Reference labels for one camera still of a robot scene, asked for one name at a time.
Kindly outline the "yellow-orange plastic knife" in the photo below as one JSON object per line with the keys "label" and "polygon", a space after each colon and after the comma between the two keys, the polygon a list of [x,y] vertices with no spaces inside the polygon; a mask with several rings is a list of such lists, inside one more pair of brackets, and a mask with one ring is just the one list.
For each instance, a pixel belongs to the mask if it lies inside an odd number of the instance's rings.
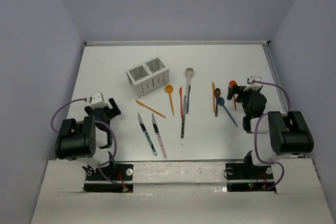
{"label": "yellow-orange plastic knife", "polygon": [[215,113],[216,108],[216,100],[215,100],[215,83],[212,82],[212,96],[213,96],[213,113]]}

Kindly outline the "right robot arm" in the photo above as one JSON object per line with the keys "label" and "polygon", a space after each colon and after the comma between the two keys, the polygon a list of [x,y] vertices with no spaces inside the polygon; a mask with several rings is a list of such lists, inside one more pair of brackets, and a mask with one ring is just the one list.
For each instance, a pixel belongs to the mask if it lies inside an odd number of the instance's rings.
{"label": "right robot arm", "polygon": [[264,83],[255,79],[247,86],[230,84],[227,99],[242,105],[243,129],[253,134],[254,148],[241,163],[227,163],[224,176],[228,180],[268,178],[272,165],[286,156],[310,153],[313,137],[299,111],[266,112],[266,97],[261,93]]}

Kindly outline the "dark blue plastic knife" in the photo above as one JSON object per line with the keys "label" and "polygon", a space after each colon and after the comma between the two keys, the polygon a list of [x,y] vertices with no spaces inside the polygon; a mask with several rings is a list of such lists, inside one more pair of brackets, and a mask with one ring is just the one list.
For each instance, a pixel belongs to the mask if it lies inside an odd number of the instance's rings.
{"label": "dark blue plastic knife", "polygon": [[190,91],[191,91],[191,85],[188,86],[188,93],[187,93],[187,114],[189,112],[189,104],[190,104]]}

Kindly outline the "steel knife dark handle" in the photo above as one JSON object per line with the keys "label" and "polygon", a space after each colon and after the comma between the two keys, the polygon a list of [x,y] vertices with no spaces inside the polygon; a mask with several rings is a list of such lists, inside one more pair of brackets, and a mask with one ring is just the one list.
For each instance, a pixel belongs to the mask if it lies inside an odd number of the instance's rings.
{"label": "steel knife dark handle", "polygon": [[184,96],[184,99],[183,99],[183,111],[182,111],[181,138],[184,138],[185,116],[186,116],[186,114],[187,114],[187,97]]}

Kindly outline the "blue plastic spoon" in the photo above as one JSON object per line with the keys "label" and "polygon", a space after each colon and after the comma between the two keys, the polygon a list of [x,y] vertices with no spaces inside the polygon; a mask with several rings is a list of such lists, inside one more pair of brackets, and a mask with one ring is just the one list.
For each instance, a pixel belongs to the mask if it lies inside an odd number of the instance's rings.
{"label": "blue plastic spoon", "polygon": [[222,106],[224,108],[224,110],[226,111],[226,113],[228,114],[228,116],[230,117],[230,119],[232,120],[232,122],[235,124],[236,127],[238,127],[236,121],[234,120],[234,118],[232,117],[232,115],[230,114],[229,110],[225,107],[225,100],[222,97],[219,97],[217,99],[217,102],[220,106]]}

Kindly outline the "orange plastic spoon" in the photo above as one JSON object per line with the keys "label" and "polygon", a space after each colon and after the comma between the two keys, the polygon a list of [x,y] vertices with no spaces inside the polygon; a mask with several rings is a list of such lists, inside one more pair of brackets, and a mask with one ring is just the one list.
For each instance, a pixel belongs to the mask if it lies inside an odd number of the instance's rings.
{"label": "orange plastic spoon", "polygon": [[[229,87],[231,88],[233,85],[237,84],[236,81],[232,80],[229,82]],[[234,101],[234,108],[235,111],[237,111],[237,105],[236,105],[236,96],[233,95],[233,101]]]}

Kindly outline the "brown plastic spoon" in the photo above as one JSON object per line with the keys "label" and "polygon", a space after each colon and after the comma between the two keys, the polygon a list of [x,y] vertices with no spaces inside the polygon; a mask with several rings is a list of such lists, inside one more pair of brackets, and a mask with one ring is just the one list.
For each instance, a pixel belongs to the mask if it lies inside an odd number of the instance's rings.
{"label": "brown plastic spoon", "polygon": [[218,98],[220,97],[221,90],[220,88],[216,88],[214,91],[215,96],[215,116],[218,117]]}

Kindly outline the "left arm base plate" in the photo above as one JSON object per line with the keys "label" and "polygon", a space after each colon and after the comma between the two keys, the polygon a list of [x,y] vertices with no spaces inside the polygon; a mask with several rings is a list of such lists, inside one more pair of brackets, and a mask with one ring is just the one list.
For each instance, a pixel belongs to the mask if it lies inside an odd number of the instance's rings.
{"label": "left arm base plate", "polygon": [[132,193],[133,192],[133,163],[116,163],[114,168],[106,166],[93,169],[83,166],[85,181],[83,190],[87,193]]}

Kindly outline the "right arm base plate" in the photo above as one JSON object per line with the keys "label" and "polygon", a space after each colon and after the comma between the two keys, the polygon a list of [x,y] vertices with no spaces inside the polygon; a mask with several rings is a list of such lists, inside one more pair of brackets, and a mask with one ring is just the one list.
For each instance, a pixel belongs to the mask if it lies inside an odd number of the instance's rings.
{"label": "right arm base plate", "polygon": [[274,176],[270,166],[256,166],[246,168],[244,163],[226,163],[223,172],[227,181],[228,192],[252,192],[270,188],[275,184]]}

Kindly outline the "beige plastic spoon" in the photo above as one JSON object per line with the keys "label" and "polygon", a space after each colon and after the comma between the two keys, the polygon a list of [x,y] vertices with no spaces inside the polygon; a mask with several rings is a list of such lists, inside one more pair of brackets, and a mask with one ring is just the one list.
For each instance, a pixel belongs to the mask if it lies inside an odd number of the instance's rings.
{"label": "beige plastic spoon", "polygon": [[189,90],[189,86],[190,86],[190,83],[191,83],[191,77],[194,73],[194,69],[193,68],[186,68],[185,73],[186,73],[186,76],[187,76],[185,95],[188,96],[188,90]]}

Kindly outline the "yellow plastic spoon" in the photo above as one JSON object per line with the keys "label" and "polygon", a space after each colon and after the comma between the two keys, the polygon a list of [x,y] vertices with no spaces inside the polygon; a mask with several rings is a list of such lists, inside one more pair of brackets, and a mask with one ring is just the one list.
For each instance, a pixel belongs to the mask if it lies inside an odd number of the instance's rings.
{"label": "yellow plastic spoon", "polygon": [[169,95],[169,100],[170,100],[170,106],[171,106],[171,110],[172,110],[172,115],[174,116],[175,113],[174,113],[174,106],[173,106],[173,100],[172,100],[173,87],[170,84],[168,84],[165,87],[165,92]]}

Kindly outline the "red-orange plastic knife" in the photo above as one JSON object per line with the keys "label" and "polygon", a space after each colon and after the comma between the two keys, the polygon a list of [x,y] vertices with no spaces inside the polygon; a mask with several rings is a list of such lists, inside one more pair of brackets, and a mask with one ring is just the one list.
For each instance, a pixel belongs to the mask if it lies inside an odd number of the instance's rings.
{"label": "red-orange plastic knife", "polygon": [[182,91],[183,91],[183,88],[182,88],[182,86],[181,86],[181,87],[179,88],[179,95],[180,95],[180,114],[181,114],[181,118],[183,117]]}

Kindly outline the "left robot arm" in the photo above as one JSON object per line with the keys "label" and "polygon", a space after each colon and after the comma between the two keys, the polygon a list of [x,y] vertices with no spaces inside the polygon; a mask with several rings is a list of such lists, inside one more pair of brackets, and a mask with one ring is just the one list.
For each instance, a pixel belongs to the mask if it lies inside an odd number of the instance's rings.
{"label": "left robot arm", "polygon": [[87,116],[83,121],[65,119],[57,130],[54,127],[54,119],[60,110],[51,118],[51,128],[58,133],[55,143],[56,157],[83,162],[87,164],[87,167],[84,167],[87,175],[98,171],[102,178],[111,179],[117,171],[115,162],[117,139],[110,121],[121,115],[121,111],[114,98],[108,99],[111,105],[109,107],[101,94],[74,100],[77,101],[90,103],[84,108]]}

